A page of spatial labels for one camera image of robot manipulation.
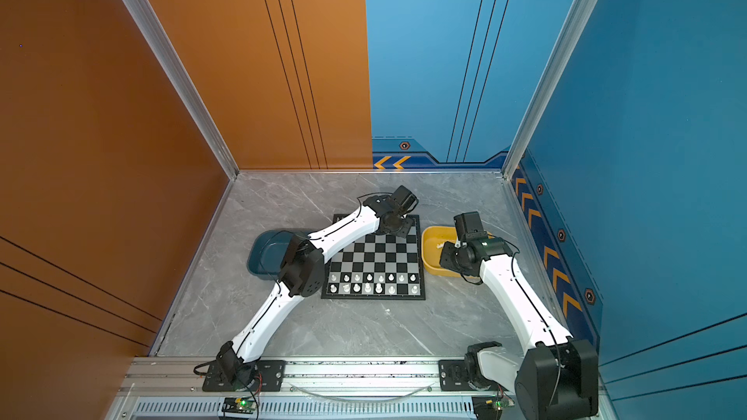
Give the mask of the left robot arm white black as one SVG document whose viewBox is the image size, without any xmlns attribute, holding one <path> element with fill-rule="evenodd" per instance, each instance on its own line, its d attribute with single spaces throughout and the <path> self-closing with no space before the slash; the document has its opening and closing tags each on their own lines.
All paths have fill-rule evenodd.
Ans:
<svg viewBox="0 0 747 420">
<path fill-rule="evenodd" d="M 358 208 L 344 219 L 307 236 L 291 235 L 272 291 L 216 356 L 226 388 L 255 391 L 259 387 L 258 363 L 268 342 L 291 311 L 322 288 L 330 258 L 370 233 L 406 235 L 414 225 L 410 214 L 417 205 L 416 195 L 404 186 L 394 192 L 364 194 L 358 198 Z"/>
</svg>

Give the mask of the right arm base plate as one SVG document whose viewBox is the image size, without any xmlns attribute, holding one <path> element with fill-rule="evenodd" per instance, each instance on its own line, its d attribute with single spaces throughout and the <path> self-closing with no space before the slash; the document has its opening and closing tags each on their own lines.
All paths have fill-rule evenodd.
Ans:
<svg viewBox="0 0 747 420">
<path fill-rule="evenodd" d="M 513 392 L 519 367 L 513 361 L 489 359 L 484 369 L 474 360 L 441 360 L 438 363 L 441 389 L 445 392 Z"/>
</svg>

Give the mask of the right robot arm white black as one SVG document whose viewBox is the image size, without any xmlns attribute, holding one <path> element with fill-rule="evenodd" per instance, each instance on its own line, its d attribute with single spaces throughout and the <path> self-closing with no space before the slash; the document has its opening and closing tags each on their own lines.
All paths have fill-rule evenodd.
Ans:
<svg viewBox="0 0 747 420">
<path fill-rule="evenodd" d="M 490 235 L 479 212 L 453 218 L 456 239 L 442 249 L 442 268 L 496 297 L 512 324 L 523 358 L 515 362 L 497 342 L 468 347 L 463 375 L 483 391 L 515 395 L 527 419 L 582 419 L 599 412 L 598 355 L 576 338 L 544 305 L 517 263 L 519 249 Z"/>
</svg>

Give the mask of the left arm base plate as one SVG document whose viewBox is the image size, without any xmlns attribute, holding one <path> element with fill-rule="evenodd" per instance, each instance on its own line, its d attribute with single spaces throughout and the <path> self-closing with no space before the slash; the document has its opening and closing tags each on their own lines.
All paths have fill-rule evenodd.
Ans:
<svg viewBox="0 0 747 420">
<path fill-rule="evenodd" d="M 229 377 L 217 361 L 207 366 L 202 383 L 203 392 L 279 392 L 285 375 L 286 363 L 283 360 L 266 360 L 243 364 L 237 376 Z"/>
</svg>

